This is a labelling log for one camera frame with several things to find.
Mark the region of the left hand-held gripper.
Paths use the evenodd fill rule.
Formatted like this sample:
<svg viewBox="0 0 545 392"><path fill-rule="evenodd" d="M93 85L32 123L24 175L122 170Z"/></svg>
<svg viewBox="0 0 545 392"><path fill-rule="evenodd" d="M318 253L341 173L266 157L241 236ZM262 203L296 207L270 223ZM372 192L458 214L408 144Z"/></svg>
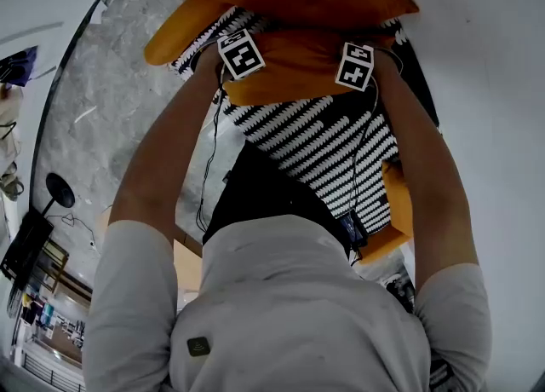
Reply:
<svg viewBox="0 0 545 392"><path fill-rule="evenodd" d="M246 29L217 40L218 51L234 80L241 80L261 70L266 63Z"/></svg>

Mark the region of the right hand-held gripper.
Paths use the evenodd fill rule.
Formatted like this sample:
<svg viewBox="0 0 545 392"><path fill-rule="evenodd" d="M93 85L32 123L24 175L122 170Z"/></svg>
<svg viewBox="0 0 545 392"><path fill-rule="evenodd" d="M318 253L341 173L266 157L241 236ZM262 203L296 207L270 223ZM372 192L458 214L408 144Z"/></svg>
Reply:
<svg viewBox="0 0 545 392"><path fill-rule="evenodd" d="M369 45L345 43L335 82L364 92L374 69L374 49Z"/></svg>

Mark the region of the black white patterned sofa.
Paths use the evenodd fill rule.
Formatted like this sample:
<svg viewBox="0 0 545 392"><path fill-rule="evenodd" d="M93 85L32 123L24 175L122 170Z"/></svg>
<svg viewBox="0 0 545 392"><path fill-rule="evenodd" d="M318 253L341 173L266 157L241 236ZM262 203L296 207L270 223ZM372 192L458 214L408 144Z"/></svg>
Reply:
<svg viewBox="0 0 545 392"><path fill-rule="evenodd" d="M271 32L276 26L246 9L210 0L186 0L172 15L174 47L160 61L181 78L192 75L190 61L215 37L248 29ZM439 119L432 96L399 18L382 22L378 35L393 39L392 51L403 64L401 76L411 87L436 126ZM373 262L410 240L390 224L390 210L382 181L382 162L398 158L397 142L383 108L370 87L362 94L238 107L223 95L223 112L246 139L278 163L279 169L308 185L335 217L355 210L368 233L361 262Z"/></svg>

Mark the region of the person's right forearm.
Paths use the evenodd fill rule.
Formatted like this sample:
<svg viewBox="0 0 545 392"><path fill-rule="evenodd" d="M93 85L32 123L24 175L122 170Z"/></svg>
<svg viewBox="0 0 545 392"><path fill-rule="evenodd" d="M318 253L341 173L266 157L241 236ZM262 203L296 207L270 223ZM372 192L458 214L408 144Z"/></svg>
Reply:
<svg viewBox="0 0 545 392"><path fill-rule="evenodd" d="M396 137L410 193L416 258L416 289L438 271L479 262L467 195L442 135L392 57L374 53L374 77Z"/></svg>

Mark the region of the person's left forearm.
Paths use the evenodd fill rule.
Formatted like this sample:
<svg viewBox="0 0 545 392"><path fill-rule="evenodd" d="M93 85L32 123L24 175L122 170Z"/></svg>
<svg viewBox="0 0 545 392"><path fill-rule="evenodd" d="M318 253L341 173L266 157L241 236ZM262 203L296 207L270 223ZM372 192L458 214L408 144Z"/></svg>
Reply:
<svg viewBox="0 0 545 392"><path fill-rule="evenodd" d="M175 208L200 130L218 90L223 64L216 44L200 55L181 86L147 131L123 176L109 223L141 222L172 242Z"/></svg>

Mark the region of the person's black trousers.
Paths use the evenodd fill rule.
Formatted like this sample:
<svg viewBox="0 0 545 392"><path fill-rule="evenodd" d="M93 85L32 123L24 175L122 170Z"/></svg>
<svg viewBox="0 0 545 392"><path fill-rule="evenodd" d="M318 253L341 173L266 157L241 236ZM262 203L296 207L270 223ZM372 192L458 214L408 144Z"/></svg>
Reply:
<svg viewBox="0 0 545 392"><path fill-rule="evenodd" d="M308 185L283 173L276 161L247 141L230 170L203 242L236 222L285 215L317 223L341 243L346 254L351 250L347 231L324 201Z"/></svg>

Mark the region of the black controller box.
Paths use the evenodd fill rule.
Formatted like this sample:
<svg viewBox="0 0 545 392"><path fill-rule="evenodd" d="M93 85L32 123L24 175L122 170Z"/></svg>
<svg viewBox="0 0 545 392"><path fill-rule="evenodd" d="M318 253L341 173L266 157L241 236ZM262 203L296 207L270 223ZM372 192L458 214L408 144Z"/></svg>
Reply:
<svg viewBox="0 0 545 392"><path fill-rule="evenodd" d="M339 222L347 233L352 251L358 252L361 248L367 246L368 233L355 210L350 210L341 216Z"/></svg>

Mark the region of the light wooden table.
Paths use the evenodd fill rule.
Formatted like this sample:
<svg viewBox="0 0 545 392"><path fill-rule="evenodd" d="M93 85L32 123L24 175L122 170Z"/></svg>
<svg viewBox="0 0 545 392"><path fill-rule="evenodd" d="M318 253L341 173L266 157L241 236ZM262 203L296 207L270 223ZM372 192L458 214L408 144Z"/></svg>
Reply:
<svg viewBox="0 0 545 392"><path fill-rule="evenodd" d="M178 287L176 311L180 312L199 294L202 279L202 258L177 239L174 240L173 252Z"/></svg>

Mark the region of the purple bag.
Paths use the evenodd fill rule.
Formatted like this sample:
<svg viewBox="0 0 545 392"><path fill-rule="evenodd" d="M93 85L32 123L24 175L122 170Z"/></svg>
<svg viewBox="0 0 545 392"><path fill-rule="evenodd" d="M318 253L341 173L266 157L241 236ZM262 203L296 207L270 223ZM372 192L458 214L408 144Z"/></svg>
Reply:
<svg viewBox="0 0 545 392"><path fill-rule="evenodd" d="M0 84L25 87L31 79L37 58L37 46L23 49L0 60Z"/></svg>

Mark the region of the black round stand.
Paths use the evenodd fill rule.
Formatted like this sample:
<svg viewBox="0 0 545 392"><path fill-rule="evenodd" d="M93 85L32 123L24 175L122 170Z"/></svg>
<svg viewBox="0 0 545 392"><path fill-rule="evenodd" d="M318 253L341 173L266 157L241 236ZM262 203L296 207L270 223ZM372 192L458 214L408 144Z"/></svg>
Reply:
<svg viewBox="0 0 545 392"><path fill-rule="evenodd" d="M58 204L66 209L71 209L75 204L74 192L60 175L50 172L46 175L45 182L51 199L43 210L39 210L34 204L30 204L29 214L31 222L44 219L53 204Z"/></svg>

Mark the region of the beige cloth bag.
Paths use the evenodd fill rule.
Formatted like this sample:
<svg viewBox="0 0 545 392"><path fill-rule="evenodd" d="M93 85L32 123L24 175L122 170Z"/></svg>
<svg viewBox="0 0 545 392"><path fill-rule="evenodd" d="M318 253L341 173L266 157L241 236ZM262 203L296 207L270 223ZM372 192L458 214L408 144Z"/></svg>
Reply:
<svg viewBox="0 0 545 392"><path fill-rule="evenodd" d="M16 164L21 150L17 126L22 99L21 87L0 84L0 191L13 202L25 190Z"/></svg>

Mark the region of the person's white shirt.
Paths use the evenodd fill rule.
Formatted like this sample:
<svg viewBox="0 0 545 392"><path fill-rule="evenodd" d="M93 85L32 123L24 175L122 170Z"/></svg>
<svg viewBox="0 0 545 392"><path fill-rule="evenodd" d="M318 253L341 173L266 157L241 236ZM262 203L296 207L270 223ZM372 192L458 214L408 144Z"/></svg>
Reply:
<svg viewBox="0 0 545 392"><path fill-rule="evenodd" d="M222 228L204 246L198 297L177 312L177 295L165 236L111 224L85 329L87 392L429 392L432 354L455 392L478 392L490 363L479 266L437 272L408 312L298 216ZM210 353L191 357L192 337Z"/></svg>

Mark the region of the black metal rack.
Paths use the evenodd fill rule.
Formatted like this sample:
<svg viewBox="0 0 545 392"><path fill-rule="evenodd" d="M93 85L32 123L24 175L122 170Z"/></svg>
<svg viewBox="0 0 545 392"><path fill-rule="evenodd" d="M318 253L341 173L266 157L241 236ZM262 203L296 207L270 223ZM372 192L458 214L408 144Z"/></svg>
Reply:
<svg viewBox="0 0 545 392"><path fill-rule="evenodd" d="M33 207L23 217L20 229L0 264L0 270L13 281L16 289L25 289L53 228L53 224Z"/></svg>

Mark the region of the small dark square badge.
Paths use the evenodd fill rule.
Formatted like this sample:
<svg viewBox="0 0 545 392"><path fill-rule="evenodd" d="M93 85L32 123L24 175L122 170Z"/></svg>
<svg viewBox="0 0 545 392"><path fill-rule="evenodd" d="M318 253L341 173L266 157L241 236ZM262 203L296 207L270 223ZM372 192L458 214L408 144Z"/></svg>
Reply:
<svg viewBox="0 0 545 392"><path fill-rule="evenodd" d="M189 355L191 357L206 356L210 353L211 347L206 337L192 337L186 341Z"/></svg>

